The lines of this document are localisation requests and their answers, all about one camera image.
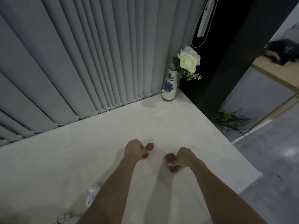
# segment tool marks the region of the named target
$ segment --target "vertical blind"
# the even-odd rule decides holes
[[[0,146],[159,94],[204,0],[0,0]]]

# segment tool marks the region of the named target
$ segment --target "white vase with blue flower pattern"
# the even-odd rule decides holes
[[[162,89],[162,99],[172,101],[176,96],[176,87],[178,83],[178,72],[173,64],[168,67],[169,72]]]

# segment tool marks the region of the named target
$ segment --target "gray tile floor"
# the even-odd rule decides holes
[[[241,197],[269,224],[298,224],[299,104],[234,145],[263,173]]]

